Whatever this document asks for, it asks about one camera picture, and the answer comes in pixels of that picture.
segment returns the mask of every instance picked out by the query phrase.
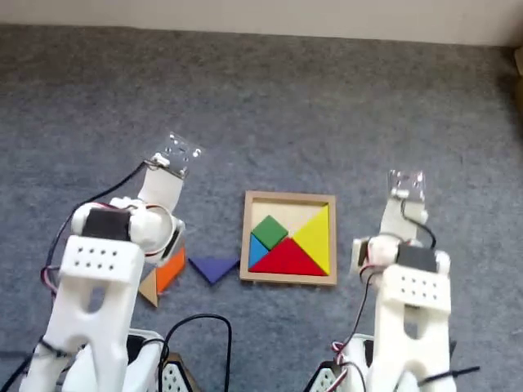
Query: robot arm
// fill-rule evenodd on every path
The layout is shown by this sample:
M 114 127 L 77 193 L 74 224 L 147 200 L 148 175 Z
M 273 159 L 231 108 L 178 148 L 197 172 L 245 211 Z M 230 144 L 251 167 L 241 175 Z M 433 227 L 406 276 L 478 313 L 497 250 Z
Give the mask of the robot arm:
M 53 350 L 75 354 L 86 344 L 90 360 L 85 361 L 84 350 L 83 362 L 92 363 L 94 381 L 84 380 L 73 389 L 66 382 L 64 390 L 92 391 L 93 386 L 99 392 L 147 390 L 158 366 L 159 345 L 147 347 L 150 366 L 140 377 L 126 372 L 127 335 L 136 293 L 144 263 L 163 264 L 183 243 L 185 223 L 172 210 L 190 161 L 201 153 L 199 147 L 171 134 L 164 148 L 146 161 L 138 198 L 88 203 L 75 211 L 51 318 L 20 391 L 53 391 L 69 361 Z M 104 298 L 100 308 L 92 310 L 96 288 L 102 289 Z
M 428 229 L 424 176 L 391 171 L 388 179 L 380 233 L 355 239 L 351 258 L 351 271 L 378 291 L 374 338 L 356 334 L 342 347 L 339 363 L 359 369 L 343 366 L 347 377 L 337 390 L 364 391 L 363 377 L 369 392 L 416 392 L 418 381 L 449 370 L 450 258 L 434 249 L 434 238 L 430 247 L 416 239 L 419 228 Z M 456 385 L 446 377 L 421 388 L 452 392 Z

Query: dark blue triangle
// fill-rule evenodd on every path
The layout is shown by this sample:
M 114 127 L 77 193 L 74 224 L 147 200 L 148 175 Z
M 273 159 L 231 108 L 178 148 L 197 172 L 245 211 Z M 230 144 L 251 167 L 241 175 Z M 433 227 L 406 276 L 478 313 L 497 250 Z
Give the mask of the dark blue triangle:
M 214 257 L 190 258 L 190 263 L 214 284 L 239 263 L 238 259 L 217 259 Z

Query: green square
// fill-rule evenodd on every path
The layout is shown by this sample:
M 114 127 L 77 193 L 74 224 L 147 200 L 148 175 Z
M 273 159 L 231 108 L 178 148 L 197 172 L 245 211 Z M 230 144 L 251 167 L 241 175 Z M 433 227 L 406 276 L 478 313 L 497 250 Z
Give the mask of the green square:
M 270 215 L 267 215 L 253 230 L 254 236 L 269 250 L 284 239 L 287 233 L 288 231 Z

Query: blue triangle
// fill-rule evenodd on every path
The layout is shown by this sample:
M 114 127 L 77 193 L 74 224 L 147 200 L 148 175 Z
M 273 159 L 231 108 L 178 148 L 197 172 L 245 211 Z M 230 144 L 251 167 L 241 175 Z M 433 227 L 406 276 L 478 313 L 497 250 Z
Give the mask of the blue triangle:
M 251 269 L 264 255 L 269 253 L 266 247 L 251 234 L 251 244 L 248 250 L 248 268 Z
M 190 258 L 189 261 L 211 284 L 216 283 L 239 263 L 238 259 L 216 259 L 214 257 Z

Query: carpet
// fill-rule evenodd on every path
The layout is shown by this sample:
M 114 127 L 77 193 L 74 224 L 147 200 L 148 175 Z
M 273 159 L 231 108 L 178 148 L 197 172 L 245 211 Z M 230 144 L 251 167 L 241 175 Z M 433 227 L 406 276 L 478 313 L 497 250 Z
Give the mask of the carpet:
M 185 316 L 222 314 L 234 328 L 231 391 L 301 391 L 354 321 L 363 287 L 349 275 L 351 242 L 377 233 L 388 169 L 420 168 L 429 224 L 452 259 L 452 365 L 482 366 L 458 390 L 519 390 L 515 80 L 511 51 L 496 47 L 0 27 L 0 350 L 30 351 L 45 331 L 38 271 L 71 206 L 174 131 L 207 149 L 175 211 L 189 256 L 239 256 L 246 189 L 335 194 L 338 285 L 241 283 L 232 272 L 209 287 L 188 266 L 157 310 L 137 299 L 133 327 L 165 334 Z M 374 298 L 359 332 L 372 333 Z M 204 390 L 222 390 L 222 325 L 187 325 L 171 347 Z M 0 360 L 2 382 L 19 361 Z

